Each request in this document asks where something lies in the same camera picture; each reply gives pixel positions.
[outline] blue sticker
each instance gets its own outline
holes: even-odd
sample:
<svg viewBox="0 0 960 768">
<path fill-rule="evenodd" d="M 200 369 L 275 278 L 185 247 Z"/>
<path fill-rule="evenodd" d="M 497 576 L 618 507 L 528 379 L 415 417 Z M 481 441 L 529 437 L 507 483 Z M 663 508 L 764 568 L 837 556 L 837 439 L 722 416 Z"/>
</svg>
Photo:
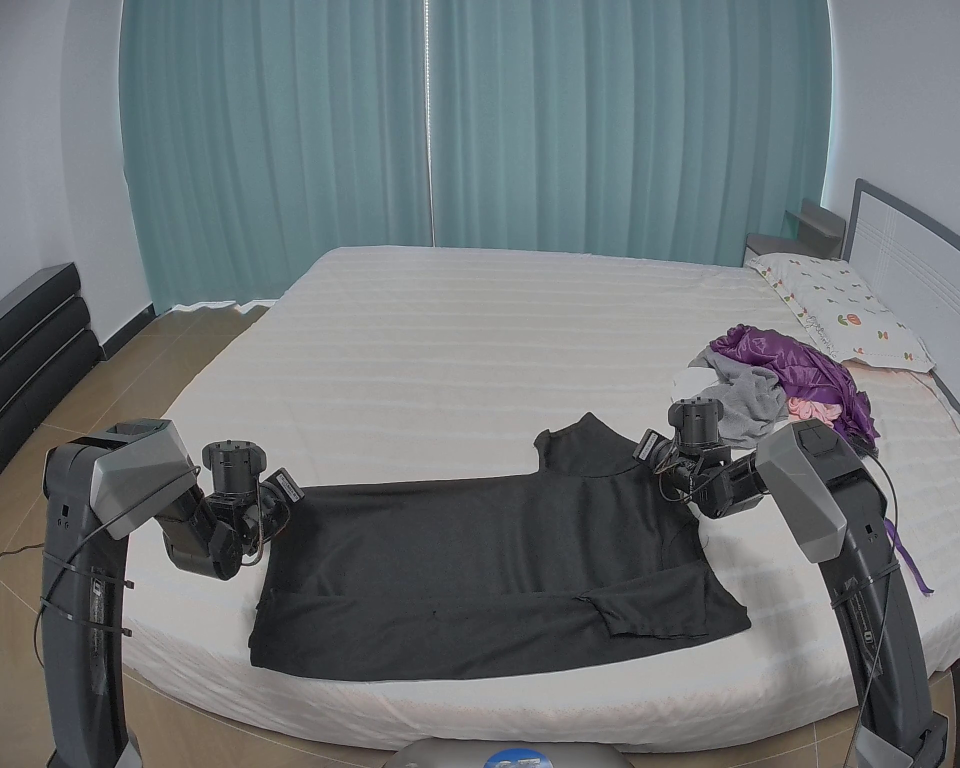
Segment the blue sticker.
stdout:
<svg viewBox="0 0 960 768">
<path fill-rule="evenodd" d="M 520 747 L 498 752 L 483 768 L 553 768 L 553 763 L 543 753 Z"/>
</svg>

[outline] gray cloth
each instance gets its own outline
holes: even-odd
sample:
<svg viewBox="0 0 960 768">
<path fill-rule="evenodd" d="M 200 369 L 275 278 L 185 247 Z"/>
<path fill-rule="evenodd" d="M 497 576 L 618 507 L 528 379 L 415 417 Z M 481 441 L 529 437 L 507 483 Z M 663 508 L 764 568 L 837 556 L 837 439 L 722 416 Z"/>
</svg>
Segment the gray cloth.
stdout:
<svg viewBox="0 0 960 768">
<path fill-rule="evenodd" d="M 786 392 L 772 371 L 731 360 L 710 347 L 687 367 L 717 371 L 720 383 L 707 387 L 700 397 L 723 403 L 720 437 L 731 447 L 756 448 L 760 438 L 774 431 L 777 419 L 786 416 Z"/>
</svg>

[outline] mattress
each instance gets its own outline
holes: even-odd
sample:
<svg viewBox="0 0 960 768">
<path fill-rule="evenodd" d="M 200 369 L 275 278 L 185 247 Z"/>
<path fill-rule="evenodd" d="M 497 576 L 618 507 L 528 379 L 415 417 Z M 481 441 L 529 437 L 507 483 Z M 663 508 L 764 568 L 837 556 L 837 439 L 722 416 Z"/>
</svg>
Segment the mattress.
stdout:
<svg viewBox="0 0 960 768">
<path fill-rule="evenodd" d="M 672 375 L 737 323 L 803 339 L 752 270 L 586 254 L 337 249 L 170 407 L 194 458 L 253 440 L 303 486 L 532 472 L 534 437 L 592 411 L 667 433 Z M 855 368 L 896 483 L 927 672 L 960 657 L 960 433 L 924 376 Z M 882 488 L 885 481 L 874 472 Z M 210 491 L 204 472 L 201 485 Z M 159 526 L 131 536 L 125 662 L 183 701 L 361 747 L 424 736 L 600 741 L 635 751 L 743 743 L 855 701 L 826 588 L 772 500 L 701 538 L 747 632 L 645 659 L 469 681 L 343 683 L 253 668 L 266 560 L 229 582 L 176 570 Z"/>
</svg>

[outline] purple strap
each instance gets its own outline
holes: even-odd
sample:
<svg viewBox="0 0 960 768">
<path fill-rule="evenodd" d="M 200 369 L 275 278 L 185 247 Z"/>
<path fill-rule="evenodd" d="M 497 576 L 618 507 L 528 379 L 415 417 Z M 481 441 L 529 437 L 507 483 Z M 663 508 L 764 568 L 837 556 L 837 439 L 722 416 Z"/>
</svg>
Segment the purple strap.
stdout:
<svg viewBox="0 0 960 768">
<path fill-rule="evenodd" d="M 903 542 L 900 541 L 900 534 L 897 532 L 897 528 L 894 526 L 893 520 L 883 520 L 883 527 L 887 529 L 887 536 L 889 536 L 890 541 L 894 543 L 894 546 L 897 548 L 897 551 L 900 553 L 900 556 L 903 558 L 906 566 L 910 569 L 910 573 L 913 574 L 913 578 L 917 580 L 917 586 L 920 588 L 920 591 L 923 594 L 933 594 L 933 589 L 926 585 L 924 577 L 920 575 L 920 569 L 917 568 L 917 564 L 913 562 L 913 558 L 910 557 L 910 553 L 906 551 L 906 547 L 903 546 Z"/>
</svg>

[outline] headboard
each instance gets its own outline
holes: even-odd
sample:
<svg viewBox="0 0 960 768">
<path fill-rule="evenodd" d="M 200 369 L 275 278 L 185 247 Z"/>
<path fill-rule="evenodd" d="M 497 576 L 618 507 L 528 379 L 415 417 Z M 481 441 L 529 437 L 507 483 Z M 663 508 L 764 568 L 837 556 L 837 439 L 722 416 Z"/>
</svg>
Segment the headboard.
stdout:
<svg viewBox="0 0 960 768">
<path fill-rule="evenodd" d="M 960 410 L 960 235 L 856 180 L 842 258 L 924 340 L 933 376 Z"/>
</svg>

